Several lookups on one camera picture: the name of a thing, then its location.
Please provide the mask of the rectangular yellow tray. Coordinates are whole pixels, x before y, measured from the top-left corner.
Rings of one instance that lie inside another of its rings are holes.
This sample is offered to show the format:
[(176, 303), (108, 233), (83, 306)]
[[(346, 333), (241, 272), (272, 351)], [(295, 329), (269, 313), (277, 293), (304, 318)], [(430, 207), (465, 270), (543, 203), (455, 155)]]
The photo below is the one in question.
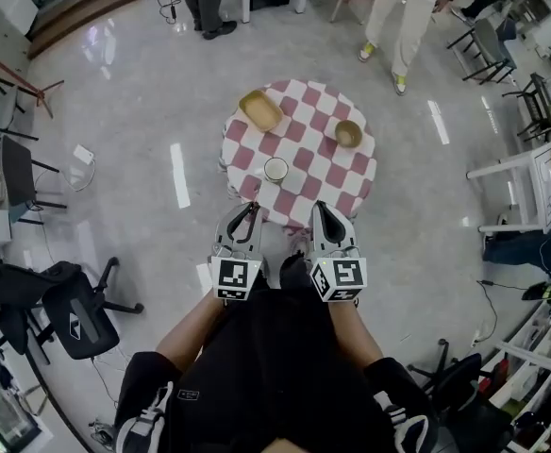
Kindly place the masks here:
[(239, 101), (239, 108), (260, 132), (274, 130), (282, 121), (280, 107), (262, 90), (253, 90)]

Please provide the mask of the white storage shelf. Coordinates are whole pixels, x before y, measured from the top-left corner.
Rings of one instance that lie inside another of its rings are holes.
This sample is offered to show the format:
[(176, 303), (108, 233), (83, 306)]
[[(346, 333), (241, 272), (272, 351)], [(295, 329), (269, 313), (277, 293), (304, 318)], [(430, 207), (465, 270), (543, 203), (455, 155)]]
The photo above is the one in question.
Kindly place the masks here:
[(482, 371), (480, 392), (511, 417), (502, 453), (551, 453), (551, 300), (495, 347)]

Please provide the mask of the small white table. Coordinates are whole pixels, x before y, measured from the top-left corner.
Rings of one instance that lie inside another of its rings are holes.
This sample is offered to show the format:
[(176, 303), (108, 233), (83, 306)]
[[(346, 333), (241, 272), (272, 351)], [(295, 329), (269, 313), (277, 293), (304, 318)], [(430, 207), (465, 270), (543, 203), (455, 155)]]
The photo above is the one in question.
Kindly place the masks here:
[(511, 196), (519, 221), (506, 225), (481, 225), (484, 234), (497, 232), (551, 231), (551, 142), (538, 148), (501, 159), (498, 163), (475, 169), (467, 179), (506, 173), (510, 175)]

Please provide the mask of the grey chair black legs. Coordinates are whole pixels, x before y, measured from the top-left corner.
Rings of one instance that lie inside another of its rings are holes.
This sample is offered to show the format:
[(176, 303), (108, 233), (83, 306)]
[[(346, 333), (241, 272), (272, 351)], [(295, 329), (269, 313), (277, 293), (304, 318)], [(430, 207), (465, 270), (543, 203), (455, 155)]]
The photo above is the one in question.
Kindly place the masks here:
[(514, 41), (517, 36), (516, 23), (511, 19), (504, 19), (498, 27), (494, 27), (488, 19), (481, 19), (459, 37), (448, 42), (446, 49), (452, 50), (462, 65), (466, 65), (466, 52), (472, 47), (476, 49), (473, 59), (481, 67), (468, 67), (463, 81), (477, 80), (480, 85), (489, 82), (499, 84), (517, 68), (507, 48), (507, 43)]

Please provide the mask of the person's black shirt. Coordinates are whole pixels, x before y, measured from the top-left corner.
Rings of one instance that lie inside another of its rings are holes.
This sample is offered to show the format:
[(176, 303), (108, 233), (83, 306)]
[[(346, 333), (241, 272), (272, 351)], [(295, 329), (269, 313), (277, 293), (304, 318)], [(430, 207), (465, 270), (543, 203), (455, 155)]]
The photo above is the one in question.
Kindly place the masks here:
[(226, 301), (194, 363), (156, 349), (125, 369), (114, 453), (432, 453), (437, 415), (396, 359), (361, 369), (338, 344), (301, 251), (278, 288)]

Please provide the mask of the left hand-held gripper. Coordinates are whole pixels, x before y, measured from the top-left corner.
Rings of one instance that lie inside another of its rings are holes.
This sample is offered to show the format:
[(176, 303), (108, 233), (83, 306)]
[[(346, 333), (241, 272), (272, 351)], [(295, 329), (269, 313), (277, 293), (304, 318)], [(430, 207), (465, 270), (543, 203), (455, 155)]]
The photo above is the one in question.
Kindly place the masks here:
[(212, 290), (217, 298), (249, 298), (263, 264), (259, 252), (261, 231), (262, 209), (254, 201), (237, 205), (218, 223), (209, 257)]

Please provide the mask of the black metal stool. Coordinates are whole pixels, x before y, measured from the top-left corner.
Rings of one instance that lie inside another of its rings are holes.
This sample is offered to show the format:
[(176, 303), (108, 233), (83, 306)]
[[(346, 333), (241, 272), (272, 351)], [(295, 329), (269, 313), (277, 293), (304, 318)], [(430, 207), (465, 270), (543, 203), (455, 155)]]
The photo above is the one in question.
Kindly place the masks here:
[(530, 75), (527, 85), (520, 91), (506, 92), (503, 97), (515, 96), (525, 104), (528, 123), (517, 133), (524, 143), (547, 140), (551, 135), (551, 76)]

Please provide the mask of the round yellow bowl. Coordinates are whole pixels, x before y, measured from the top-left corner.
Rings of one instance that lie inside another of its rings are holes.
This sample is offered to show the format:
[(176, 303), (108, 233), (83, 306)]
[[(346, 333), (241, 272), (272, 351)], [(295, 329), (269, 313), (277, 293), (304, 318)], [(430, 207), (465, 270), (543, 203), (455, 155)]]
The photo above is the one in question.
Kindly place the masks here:
[(335, 125), (335, 139), (339, 146), (357, 148), (362, 141), (360, 126), (351, 120), (342, 120)]

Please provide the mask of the red white checkered tablecloth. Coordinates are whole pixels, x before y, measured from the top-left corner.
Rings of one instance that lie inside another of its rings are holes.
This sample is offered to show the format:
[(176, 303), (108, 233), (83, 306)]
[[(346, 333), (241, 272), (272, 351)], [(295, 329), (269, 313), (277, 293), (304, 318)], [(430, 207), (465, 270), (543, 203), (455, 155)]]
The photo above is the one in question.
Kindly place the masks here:
[[(265, 133), (240, 109), (227, 119), (219, 165), (229, 192), (243, 202), (258, 202), (265, 219), (289, 229), (309, 227), (318, 200), (354, 218), (376, 174), (376, 141), (359, 108), (336, 88), (311, 80), (281, 80), (263, 91), (280, 107), (283, 119)], [(336, 142), (335, 125), (342, 120), (360, 126), (357, 148)], [(289, 165), (280, 184), (263, 176), (271, 157)]]

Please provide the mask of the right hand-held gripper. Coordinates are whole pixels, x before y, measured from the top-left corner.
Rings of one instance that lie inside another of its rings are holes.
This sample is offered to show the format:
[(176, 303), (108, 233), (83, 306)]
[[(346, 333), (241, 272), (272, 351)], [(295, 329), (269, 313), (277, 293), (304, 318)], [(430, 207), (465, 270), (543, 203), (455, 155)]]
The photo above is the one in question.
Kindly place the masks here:
[(354, 302), (367, 287), (366, 259), (360, 255), (352, 222), (318, 200), (311, 211), (309, 280), (323, 302)]

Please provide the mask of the white cup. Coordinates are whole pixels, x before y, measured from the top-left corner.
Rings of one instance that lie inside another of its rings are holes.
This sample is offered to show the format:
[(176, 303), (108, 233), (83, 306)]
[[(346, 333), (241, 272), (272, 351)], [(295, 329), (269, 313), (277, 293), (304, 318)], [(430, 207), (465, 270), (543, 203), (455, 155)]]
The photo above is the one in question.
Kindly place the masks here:
[(279, 157), (267, 159), (263, 165), (263, 176), (271, 183), (280, 184), (289, 173), (288, 163)]

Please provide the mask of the black office chair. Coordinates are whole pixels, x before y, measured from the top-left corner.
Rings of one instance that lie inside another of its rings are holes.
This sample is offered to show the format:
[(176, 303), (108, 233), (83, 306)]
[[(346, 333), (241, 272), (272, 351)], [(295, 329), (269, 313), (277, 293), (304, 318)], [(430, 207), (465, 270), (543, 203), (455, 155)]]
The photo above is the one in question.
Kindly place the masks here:
[(82, 267), (59, 261), (35, 272), (12, 264), (0, 264), (0, 355), (9, 344), (19, 355), (37, 344), (57, 338), (70, 358), (86, 360), (102, 355), (120, 342), (109, 310), (140, 314), (144, 306), (109, 302), (105, 296), (111, 270), (119, 265), (109, 259), (99, 281), (91, 285)]
[(459, 453), (503, 453), (514, 434), (512, 417), (479, 390), (479, 380), (493, 376), (481, 370), (481, 355), (449, 360), (449, 342), (440, 339), (438, 345), (442, 352), (435, 371), (412, 364), (408, 369), (427, 379), (423, 390)]

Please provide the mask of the person's left forearm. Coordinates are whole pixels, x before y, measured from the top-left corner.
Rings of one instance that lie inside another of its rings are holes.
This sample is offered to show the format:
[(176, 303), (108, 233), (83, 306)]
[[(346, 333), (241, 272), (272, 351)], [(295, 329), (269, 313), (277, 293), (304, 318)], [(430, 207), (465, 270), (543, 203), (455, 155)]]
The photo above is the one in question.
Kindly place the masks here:
[(224, 308), (225, 302), (209, 292), (166, 334), (156, 351), (185, 372), (198, 357)]

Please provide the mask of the red coat rack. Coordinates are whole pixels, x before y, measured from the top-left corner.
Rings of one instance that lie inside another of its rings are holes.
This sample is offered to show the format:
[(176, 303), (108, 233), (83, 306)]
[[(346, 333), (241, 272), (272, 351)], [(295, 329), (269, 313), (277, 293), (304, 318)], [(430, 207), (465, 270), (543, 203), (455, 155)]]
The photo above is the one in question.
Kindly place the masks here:
[(1, 60), (0, 60), (0, 71), (2, 71), (4, 74), (7, 74), (11, 78), (10, 83), (13, 84), (15, 87), (17, 87), (20, 91), (22, 91), (22, 92), (24, 92), (24, 93), (26, 93), (30, 96), (34, 96), (35, 99), (36, 99), (36, 106), (37, 107), (43, 106), (45, 108), (45, 110), (47, 111), (49, 117), (51, 119), (54, 118), (54, 113), (51, 110), (51, 108), (50, 108), (50, 106), (47, 102), (46, 94), (49, 91), (54, 90), (57, 87), (63, 85), (64, 80), (57, 81), (57, 82), (55, 82), (55, 83), (53, 83), (53, 84), (51, 84), (51, 85), (49, 85), (45, 88), (39, 88), (39, 87), (36, 87), (35, 85), (31, 84), (28, 80), (26, 80), (24, 77), (22, 77), (20, 74), (18, 74), (14, 70), (10, 69)]

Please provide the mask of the wooden steps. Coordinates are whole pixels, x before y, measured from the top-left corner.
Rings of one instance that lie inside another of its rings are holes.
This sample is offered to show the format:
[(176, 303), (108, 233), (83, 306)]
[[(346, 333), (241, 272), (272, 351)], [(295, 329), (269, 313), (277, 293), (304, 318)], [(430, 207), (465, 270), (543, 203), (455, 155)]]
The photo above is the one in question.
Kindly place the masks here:
[(61, 39), (105, 14), (136, 0), (57, 0), (32, 25), (27, 57), (34, 59)]

